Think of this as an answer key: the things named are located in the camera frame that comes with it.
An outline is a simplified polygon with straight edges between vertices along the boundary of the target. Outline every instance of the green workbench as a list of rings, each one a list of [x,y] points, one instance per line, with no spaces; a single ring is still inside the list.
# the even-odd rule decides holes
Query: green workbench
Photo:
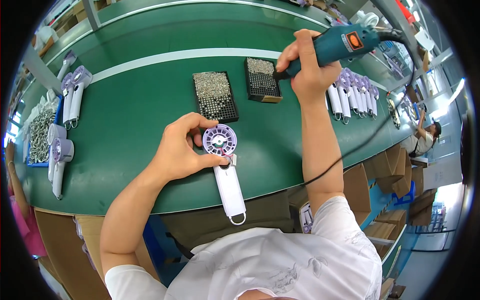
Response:
[[[78,55],[72,70],[83,64],[96,74],[131,60],[196,48],[282,51],[293,41],[293,32],[304,27],[325,30],[284,12],[249,5],[170,6],[121,19],[81,39],[72,46]],[[60,59],[61,56],[49,65],[55,73],[60,68]],[[79,125],[68,131],[68,138],[75,145],[75,156],[65,168],[63,199],[57,200],[53,195],[47,168],[20,168],[18,173],[24,179],[30,203],[61,213],[104,215],[118,193],[151,160],[165,126],[195,111],[192,74],[206,71],[227,71],[231,81],[240,118],[229,126],[238,138],[235,153],[244,198],[302,183],[298,101],[288,81],[280,84],[283,100],[278,104],[248,100],[244,59],[220,56],[173,60],[120,72],[91,84],[84,91]],[[348,66],[375,80],[376,74],[363,68],[364,64],[370,64],[370,59],[366,56]],[[45,92],[37,82],[32,84],[23,97],[26,113],[22,119],[26,119],[28,111]],[[379,128],[388,117],[385,97],[386,91],[381,90],[377,120],[354,115],[348,125],[333,121],[342,153],[378,132],[364,148],[345,158],[345,167],[383,151],[411,133],[409,126],[397,130],[390,121]],[[204,169],[170,182],[160,193],[152,213],[220,204],[213,170]]]

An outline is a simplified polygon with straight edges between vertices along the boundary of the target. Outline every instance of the handheld fan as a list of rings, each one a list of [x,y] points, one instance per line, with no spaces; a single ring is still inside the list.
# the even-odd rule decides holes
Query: handheld fan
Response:
[[[53,159],[53,140],[56,138],[66,139],[67,138],[67,130],[57,124],[50,124],[47,133],[47,143],[50,145],[49,154],[48,154],[48,180],[53,184],[53,174],[55,169],[55,160]]]
[[[68,130],[70,129],[70,107],[72,106],[73,98],[73,84],[72,84],[72,73],[67,73],[61,82],[60,88],[63,91],[63,125]]]
[[[342,71],[339,75],[338,81],[338,96],[340,97],[340,104],[342,105],[343,119],[344,124],[348,124],[348,119],[351,118],[350,115],[350,105],[348,103],[348,87],[350,86],[350,79],[346,72]]]
[[[380,94],[378,93],[378,88],[375,85],[372,85],[370,91],[370,97],[372,98],[372,117],[375,120],[377,119],[377,100]]]
[[[84,89],[92,82],[92,74],[84,67],[79,66],[72,75],[73,89],[72,106],[70,107],[70,123],[72,128],[77,127],[77,121],[80,117],[80,105],[82,104],[82,95]]]
[[[338,95],[338,91],[336,87],[338,86],[338,82],[340,81],[340,75],[336,78],[335,82],[332,83],[331,86],[328,87],[328,97],[330,98],[330,105],[332,106],[332,112],[334,115],[335,120],[340,121],[342,119],[342,104],[340,103],[340,96]]]
[[[65,73],[67,72],[68,68],[73,65],[73,63],[77,60],[77,55],[73,50],[70,50],[65,54],[63,57],[63,65],[60,68],[59,74],[57,75],[57,79],[60,80],[63,78]]]
[[[344,68],[343,72],[348,75],[348,79],[350,81],[350,85],[348,86],[348,103],[350,104],[350,109],[353,110],[355,114],[358,114],[359,106],[357,103],[357,99],[355,98],[355,93],[353,93],[352,87],[353,72],[349,68]]]
[[[65,164],[72,161],[74,147],[73,142],[68,139],[56,138],[51,146],[52,155],[55,161],[55,170],[53,172],[53,194],[58,200],[62,198],[61,185],[63,181],[63,171]]]
[[[355,74],[356,81],[358,81],[358,91],[359,91],[359,96],[360,96],[360,101],[361,101],[361,111],[363,113],[363,116],[366,117],[368,115],[368,107],[367,107],[367,99],[365,98],[365,84],[363,82],[363,79]]]
[[[372,83],[370,82],[370,79],[367,76],[364,76],[362,78],[363,80],[363,86],[365,87],[365,100],[367,101],[367,109],[368,109],[368,114],[372,115],[372,99],[370,98],[370,88],[372,87]]]
[[[233,161],[233,151],[237,146],[235,132],[225,124],[218,124],[205,130],[203,135],[203,148],[207,153],[225,157],[229,164],[213,167],[216,184],[222,199],[225,214],[233,225],[242,225],[246,219],[245,203],[241,193],[237,171]],[[235,223],[233,216],[242,215],[243,221]]]

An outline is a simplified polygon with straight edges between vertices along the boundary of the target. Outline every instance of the red wire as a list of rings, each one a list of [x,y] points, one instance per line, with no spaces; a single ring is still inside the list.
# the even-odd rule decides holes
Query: red wire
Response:
[[[222,151],[222,154],[223,154],[223,155],[226,155],[226,156],[228,156],[228,157],[232,157],[232,156],[233,156],[233,154],[232,154],[232,155],[228,155],[227,153],[225,153],[225,152],[223,151],[223,147],[220,147],[220,150]]]

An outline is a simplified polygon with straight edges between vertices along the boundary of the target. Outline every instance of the white t-shirt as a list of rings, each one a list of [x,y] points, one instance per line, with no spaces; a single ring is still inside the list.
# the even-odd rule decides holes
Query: white t-shirt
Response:
[[[112,300],[236,300],[251,289],[299,300],[380,296],[382,262],[340,196],[320,207],[311,234],[252,228],[192,253],[168,288],[139,266],[111,268],[105,284]]]
[[[417,139],[415,134],[412,134],[405,140],[401,141],[400,146],[404,147],[407,153],[411,153],[413,150],[415,150],[415,145],[417,144],[417,141],[418,141],[419,144],[417,146],[417,150],[415,151],[415,153],[417,155],[423,155],[428,150],[430,150],[433,145],[433,136],[427,132],[425,137],[426,139],[424,139],[423,137],[420,137],[420,139]]]
[[[40,52],[40,50],[45,47],[45,44],[48,42],[50,37],[53,37],[54,43],[59,40],[57,33],[50,26],[40,27],[35,35],[36,40],[33,49],[35,49],[37,52]]]

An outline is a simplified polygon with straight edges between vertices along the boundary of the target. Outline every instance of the right hand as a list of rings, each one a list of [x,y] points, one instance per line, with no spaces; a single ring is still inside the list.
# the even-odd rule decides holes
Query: right hand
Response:
[[[312,37],[320,33],[301,29],[294,33],[297,40],[288,45],[277,60],[276,70],[284,71],[292,60],[300,57],[301,70],[291,79],[292,89],[297,95],[300,105],[322,101],[325,103],[325,93],[336,80],[342,66],[339,61],[319,67]]]
[[[12,141],[9,141],[5,147],[5,160],[8,162],[13,161],[15,157],[15,144]]]

